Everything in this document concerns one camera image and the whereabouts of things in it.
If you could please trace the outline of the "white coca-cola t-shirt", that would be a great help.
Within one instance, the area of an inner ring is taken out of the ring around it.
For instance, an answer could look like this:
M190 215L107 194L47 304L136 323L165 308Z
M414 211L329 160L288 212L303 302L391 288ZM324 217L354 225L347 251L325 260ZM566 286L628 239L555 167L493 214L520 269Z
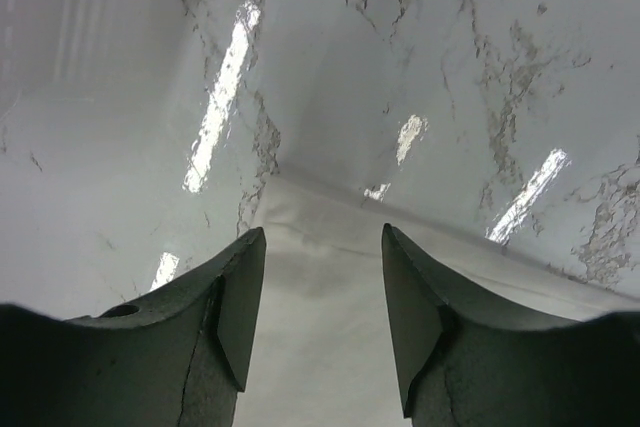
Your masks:
M490 291L571 320L636 310L637 291L587 284L529 256L290 170L254 218L267 249L238 426L402 426L384 293L382 230L400 228Z

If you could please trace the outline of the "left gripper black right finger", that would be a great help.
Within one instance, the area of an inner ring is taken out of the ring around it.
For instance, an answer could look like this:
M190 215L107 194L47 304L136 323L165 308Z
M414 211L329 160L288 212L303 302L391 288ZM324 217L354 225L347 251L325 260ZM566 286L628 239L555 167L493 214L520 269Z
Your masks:
M573 321L518 304L381 238L403 415L415 426L635 426L639 316Z

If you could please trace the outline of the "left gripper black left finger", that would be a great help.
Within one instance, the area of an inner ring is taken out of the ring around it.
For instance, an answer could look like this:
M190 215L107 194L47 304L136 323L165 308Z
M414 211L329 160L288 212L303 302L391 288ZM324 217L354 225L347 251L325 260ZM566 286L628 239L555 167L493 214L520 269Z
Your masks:
M262 229L100 316L1 308L5 426L229 426L246 388Z

